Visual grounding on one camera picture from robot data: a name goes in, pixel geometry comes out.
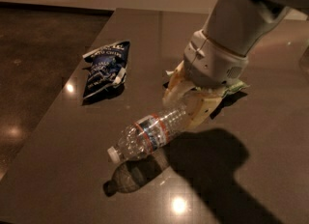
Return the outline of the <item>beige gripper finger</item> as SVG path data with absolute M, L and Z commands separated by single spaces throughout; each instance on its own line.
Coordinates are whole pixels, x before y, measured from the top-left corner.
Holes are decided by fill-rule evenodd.
M 181 61 L 170 74 L 169 83 L 162 99 L 163 105 L 173 105 L 194 87 L 194 83 L 185 77 L 184 61 Z
M 208 116 L 218 107 L 222 97 L 218 94 L 190 91 L 183 97 L 185 104 L 185 118 L 183 128 L 191 130 L 203 123 Z

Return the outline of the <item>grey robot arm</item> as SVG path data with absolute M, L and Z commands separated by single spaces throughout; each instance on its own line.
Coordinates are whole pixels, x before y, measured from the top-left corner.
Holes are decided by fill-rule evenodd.
M 163 104 L 175 106 L 181 129 L 200 125 L 227 96 L 246 87 L 239 77 L 248 53 L 290 9 L 309 12 L 309 0 L 217 0 L 175 68 Z

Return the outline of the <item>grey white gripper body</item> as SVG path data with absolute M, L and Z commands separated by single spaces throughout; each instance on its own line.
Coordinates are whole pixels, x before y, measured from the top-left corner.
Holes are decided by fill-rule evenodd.
M 241 57 L 216 45 L 202 30 L 193 33 L 183 54 L 185 77 L 198 87 L 218 88 L 238 82 L 248 65 Z

